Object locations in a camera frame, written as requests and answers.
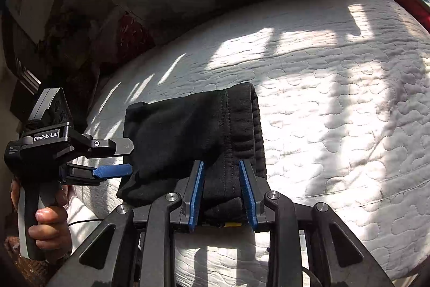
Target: metal pivot bolt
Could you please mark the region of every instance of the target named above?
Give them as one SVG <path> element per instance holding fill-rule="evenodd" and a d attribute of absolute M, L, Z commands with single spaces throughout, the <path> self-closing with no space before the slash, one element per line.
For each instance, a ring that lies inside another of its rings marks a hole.
<path fill-rule="evenodd" d="M 327 212 L 328 211 L 328 204 L 327 203 L 318 202 L 316 207 L 320 212 Z"/>
<path fill-rule="evenodd" d="M 279 197 L 281 197 L 281 195 L 278 191 L 269 191 L 267 193 L 267 197 L 269 197 L 271 200 L 277 200 Z"/>
<path fill-rule="evenodd" d="M 117 212 L 119 214 L 125 214 L 128 212 L 128 210 L 130 209 L 130 207 L 126 204 L 121 204 L 117 207 Z"/>
<path fill-rule="evenodd" d="M 166 195 L 166 200 L 169 202 L 176 201 L 179 198 L 179 195 L 175 192 L 170 192 Z"/>

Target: quilted stitching pattern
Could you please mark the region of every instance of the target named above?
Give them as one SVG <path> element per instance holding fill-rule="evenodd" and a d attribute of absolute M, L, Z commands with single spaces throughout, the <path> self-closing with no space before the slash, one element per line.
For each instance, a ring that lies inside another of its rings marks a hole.
<path fill-rule="evenodd" d="M 428 33 L 392 0 L 264 2 L 129 63 L 105 87 L 88 132 L 122 136 L 125 108 L 137 101 L 249 81 L 271 188 L 329 203 L 397 278 L 430 250 L 429 54 Z M 77 194 L 104 216 L 120 202 L 118 184 Z M 268 244 L 246 228 L 178 235 L 178 282 L 263 285 Z"/>

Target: blue rubber pad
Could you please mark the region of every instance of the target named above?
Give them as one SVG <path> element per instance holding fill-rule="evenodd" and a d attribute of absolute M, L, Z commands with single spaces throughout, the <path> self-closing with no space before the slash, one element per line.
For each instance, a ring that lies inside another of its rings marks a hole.
<path fill-rule="evenodd" d="M 242 189 L 243 204 L 245 205 L 246 217 L 248 218 L 248 223 L 255 231 L 259 224 L 257 221 L 257 211 L 255 209 L 255 199 L 252 193 L 251 185 L 249 184 L 248 174 L 246 173 L 243 161 L 239 162 L 239 177 L 240 187 Z"/>
<path fill-rule="evenodd" d="M 133 168 L 131 164 L 114 164 L 112 166 L 100 166 L 92 171 L 92 175 L 98 179 L 121 178 L 131 175 Z"/>
<path fill-rule="evenodd" d="M 188 220 L 188 227 L 190 231 L 194 231 L 194 228 L 197 225 L 197 221 L 199 219 L 199 209 L 200 209 L 200 201 L 202 199 L 203 192 L 203 180 L 205 172 L 205 164 L 200 162 L 199 171 L 196 177 L 196 183 L 194 184 L 193 195 L 191 196 L 190 201 L 190 218 Z"/>

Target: wire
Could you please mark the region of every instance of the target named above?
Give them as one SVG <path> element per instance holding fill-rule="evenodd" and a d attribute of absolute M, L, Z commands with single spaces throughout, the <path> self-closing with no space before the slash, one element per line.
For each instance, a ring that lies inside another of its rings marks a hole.
<path fill-rule="evenodd" d="M 86 223 L 86 222 L 101 222 L 103 219 L 88 219 L 88 220 L 79 220 L 78 222 L 73 222 L 73 223 L 70 223 L 69 225 L 67 225 L 67 226 L 70 226 L 70 225 L 75 225 L 75 224 L 79 224 L 79 223 Z"/>
<path fill-rule="evenodd" d="M 318 277 L 315 276 L 315 274 L 312 271 L 309 271 L 305 267 L 302 266 L 302 271 L 309 276 L 310 285 L 312 287 L 323 287 L 321 281 L 318 279 Z"/>

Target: black fabric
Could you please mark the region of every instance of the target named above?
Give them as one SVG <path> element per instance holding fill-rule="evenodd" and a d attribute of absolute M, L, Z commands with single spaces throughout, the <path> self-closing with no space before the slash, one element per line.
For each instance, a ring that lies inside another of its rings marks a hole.
<path fill-rule="evenodd" d="M 130 105 L 124 137 L 134 143 L 134 151 L 124 157 L 133 173 L 122 179 L 117 196 L 134 206 L 172 192 L 179 179 L 188 177 L 194 160 L 202 160 L 205 220 L 240 222 L 239 161 L 250 160 L 255 174 L 266 177 L 259 103 L 250 83 Z"/>

